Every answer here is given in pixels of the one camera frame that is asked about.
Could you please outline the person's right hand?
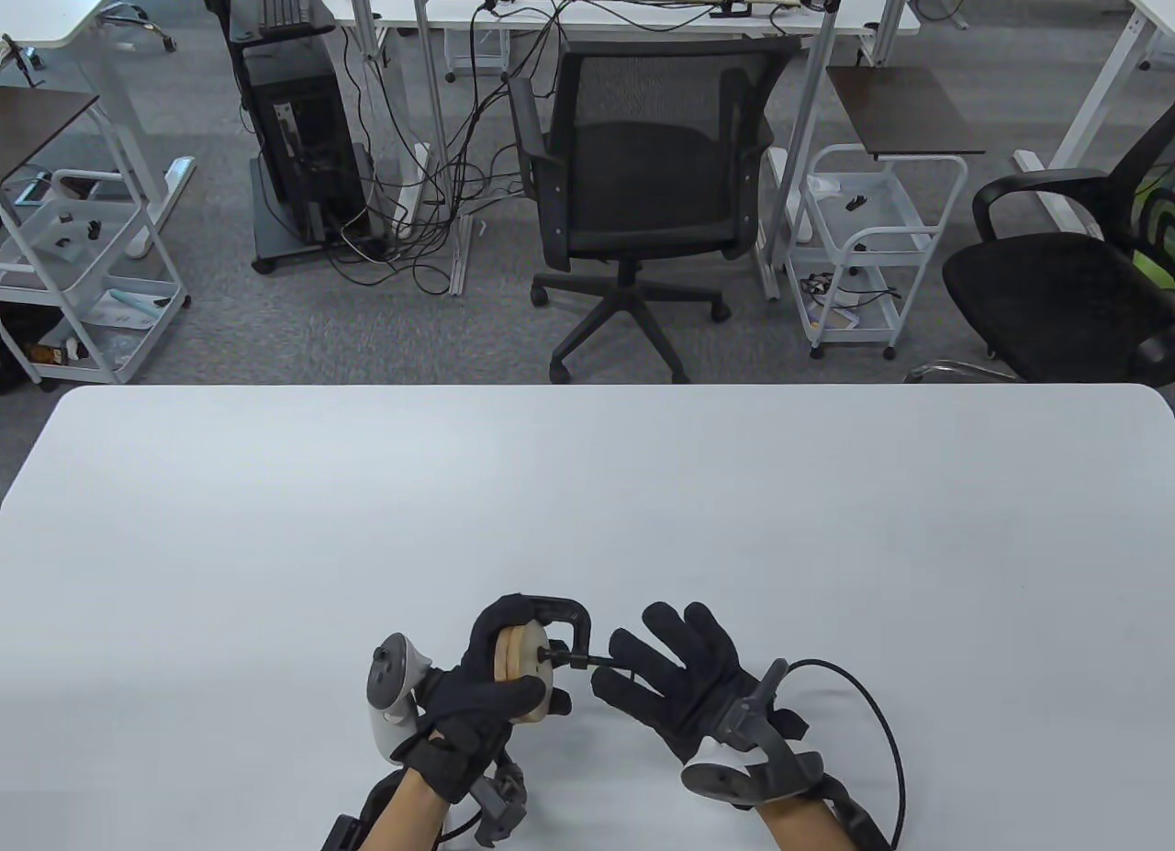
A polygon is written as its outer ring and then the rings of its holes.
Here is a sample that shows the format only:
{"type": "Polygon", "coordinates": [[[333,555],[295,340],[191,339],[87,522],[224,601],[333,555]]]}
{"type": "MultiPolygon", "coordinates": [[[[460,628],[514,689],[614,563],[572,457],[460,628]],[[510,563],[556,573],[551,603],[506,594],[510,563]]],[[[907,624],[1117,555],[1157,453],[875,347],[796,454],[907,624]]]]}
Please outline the person's right hand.
{"type": "Polygon", "coordinates": [[[672,656],[620,628],[609,641],[609,654],[620,666],[596,669],[592,692],[654,730],[685,764],[731,701],[756,691],[758,679],[741,666],[730,634],[705,604],[692,602],[678,611],[658,599],[643,609],[642,621],[672,656]]]}

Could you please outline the person's left hand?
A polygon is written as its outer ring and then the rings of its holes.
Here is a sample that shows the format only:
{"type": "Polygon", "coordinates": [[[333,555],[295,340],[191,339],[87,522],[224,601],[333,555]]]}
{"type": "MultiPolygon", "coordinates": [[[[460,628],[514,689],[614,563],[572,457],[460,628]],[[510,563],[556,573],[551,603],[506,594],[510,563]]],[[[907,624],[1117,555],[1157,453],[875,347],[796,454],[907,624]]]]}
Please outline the person's left hand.
{"type": "Polygon", "coordinates": [[[540,678],[494,679],[498,635],[533,617],[533,599],[521,592],[488,605],[475,621],[462,661],[441,674],[417,730],[392,750],[392,760],[419,773],[442,800],[456,804],[466,796],[506,745],[516,718],[545,702],[553,716],[571,712],[571,697],[560,688],[548,689],[540,678]]]}

